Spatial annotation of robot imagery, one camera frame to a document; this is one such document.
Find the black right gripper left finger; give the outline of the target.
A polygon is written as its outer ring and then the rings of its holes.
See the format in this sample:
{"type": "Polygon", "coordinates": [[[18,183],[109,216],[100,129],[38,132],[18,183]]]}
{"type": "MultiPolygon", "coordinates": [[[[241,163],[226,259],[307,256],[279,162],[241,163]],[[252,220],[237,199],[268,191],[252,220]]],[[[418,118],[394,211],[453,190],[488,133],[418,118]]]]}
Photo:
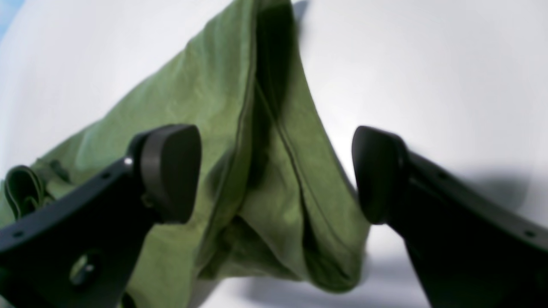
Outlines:
{"type": "Polygon", "coordinates": [[[136,135],[124,157],[1,230],[1,296],[16,308],[115,308],[151,228],[190,220],[201,157],[195,125],[136,135]]]}

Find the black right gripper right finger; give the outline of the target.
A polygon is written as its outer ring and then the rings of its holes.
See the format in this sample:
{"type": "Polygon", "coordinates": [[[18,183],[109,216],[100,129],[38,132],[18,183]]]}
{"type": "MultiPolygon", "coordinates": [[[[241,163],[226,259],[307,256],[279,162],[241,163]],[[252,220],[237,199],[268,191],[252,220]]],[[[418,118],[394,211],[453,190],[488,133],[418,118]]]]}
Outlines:
{"type": "Polygon", "coordinates": [[[396,134],[359,126],[362,212],[403,238],[433,308],[545,308],[547,228],[475,193],[396,134]]]}

